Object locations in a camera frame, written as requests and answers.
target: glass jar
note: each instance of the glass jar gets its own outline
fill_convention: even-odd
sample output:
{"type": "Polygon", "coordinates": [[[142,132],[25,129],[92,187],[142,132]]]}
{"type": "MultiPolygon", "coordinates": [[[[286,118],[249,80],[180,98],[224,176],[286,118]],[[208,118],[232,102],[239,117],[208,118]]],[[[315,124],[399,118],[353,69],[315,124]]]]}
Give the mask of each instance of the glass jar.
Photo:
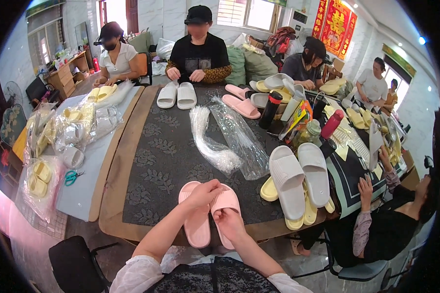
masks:
{"type": "Polygon", "coordinates": [[[319,140],[319,135],[321,134],[321,126],[316,119],[309,121],[299,134],[295,136],[293,140],[293,145],[296,149],[300,144],[312,143],[317,144],[319,140]]]}

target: fire extinguisher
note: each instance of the fire extinguisher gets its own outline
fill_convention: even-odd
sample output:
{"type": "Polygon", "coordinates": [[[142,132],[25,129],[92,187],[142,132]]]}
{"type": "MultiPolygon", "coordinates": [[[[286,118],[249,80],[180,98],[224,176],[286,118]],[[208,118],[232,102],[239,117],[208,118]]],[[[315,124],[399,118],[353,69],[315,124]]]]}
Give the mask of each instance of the fire extinguisher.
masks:
{"type": "Polygon", "coordinates": [[[95,66],[95,71],[99,71],[99,64],[98,64],[98,58],[93,58],[93,65],[95,66]]]}

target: gray table mat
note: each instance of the gray table mat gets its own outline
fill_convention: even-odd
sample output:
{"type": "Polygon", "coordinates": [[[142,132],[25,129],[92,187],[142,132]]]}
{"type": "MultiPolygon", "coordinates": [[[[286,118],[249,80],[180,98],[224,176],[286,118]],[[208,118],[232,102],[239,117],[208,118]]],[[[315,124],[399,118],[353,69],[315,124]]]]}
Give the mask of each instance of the gray table mat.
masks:
{"type": "MultiPolygon", "coordinates": [[[[224,86],[194,87],[198,105],[208,104],[212,95],[221,97],[228,93],[224,86]]],[[[264,149],[268,141],[266,151],[270,154],[279,143],[271,143],[272,138],[258,126],[258,120],[245,120],[264,149]]],[[[227,145],[212,114],[207,135],[227,145]]],[[[259,195],[268,177],[246,181],[237,171],[227,178],[208,163],[195,146],[189,110],[180,110],[176,105],[170,109],[160,109],[155,97],[135,153],[122,221],[155,226],[178,204],[179,191],[184,184],[193,180],[207,182],[214,178],[236,192],[245,224],[281,219],[283,213],[279,201],[267,202],[259,195]]]]}

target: red water bottle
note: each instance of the red water bottle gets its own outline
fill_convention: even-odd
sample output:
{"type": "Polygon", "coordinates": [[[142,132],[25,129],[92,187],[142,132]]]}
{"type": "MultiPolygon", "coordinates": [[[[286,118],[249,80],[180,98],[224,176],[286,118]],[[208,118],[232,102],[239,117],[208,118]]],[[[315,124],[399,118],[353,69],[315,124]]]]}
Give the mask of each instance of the red water bottle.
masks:
{"type": "Polygon", "coordinates": [[[337,109],[334,112],[334,114],[331,117],[329,117],[329,120],[321,129],[321,136],[324,139],[330,138],[333,132],[337,129],[337,127],[341,123],[341,120],[343,118],[344,118],[344,111],[342,111],[341,109],[337,109]]]}
{"type": "Polygon", "coordinates": [[[95,66],[95,70],[99,71],[98,58],[96,58],[96,57],[93,58],[93,64],[95,66]]]}

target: white shirt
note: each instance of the white shirt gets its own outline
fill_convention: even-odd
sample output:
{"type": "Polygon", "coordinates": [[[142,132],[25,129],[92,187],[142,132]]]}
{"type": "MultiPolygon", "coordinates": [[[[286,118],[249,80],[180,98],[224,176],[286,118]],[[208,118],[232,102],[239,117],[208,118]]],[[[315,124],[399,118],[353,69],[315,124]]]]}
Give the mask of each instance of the white shirt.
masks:
{"type": "MultiPolygon", "coordinates": [[[[370,100],[370,102],[375,102],[379,99],[386,101],[388,95],[388,86],[384,78],[377,79],[373,74],[373,70],[365,69],[362,75],[357,79],[357,81],[362,85],[362,91],[370,100]]],[[[362,97],[358,91],[354,96],[357,100],[363,102],[366,109],[371,111],[373,106],[370,103],[362,101],[362,97]]]]}
{"type": "MultiPolygon", "coordinates": [[[[117,272],[110,293],[143,293],[162,278],[162,268],[153,257],[137,255],[129,259],[117,272]]],[[[312,293],[284,273],[274,274],[267,279],[281,293],[312,293]]]]}
{"type": "Polygon", "coordinates": [[[127,74],[132,71],[129,66],[129,61],[134,59],[137,54],[134,46],[121,42],[121,50],[117,56],[116,64],[114,65],[111,62],[109,51],[104,51],[99,58],[99,66],[107,69],[109,78],[113,78],[118,74],[127,74]]]}

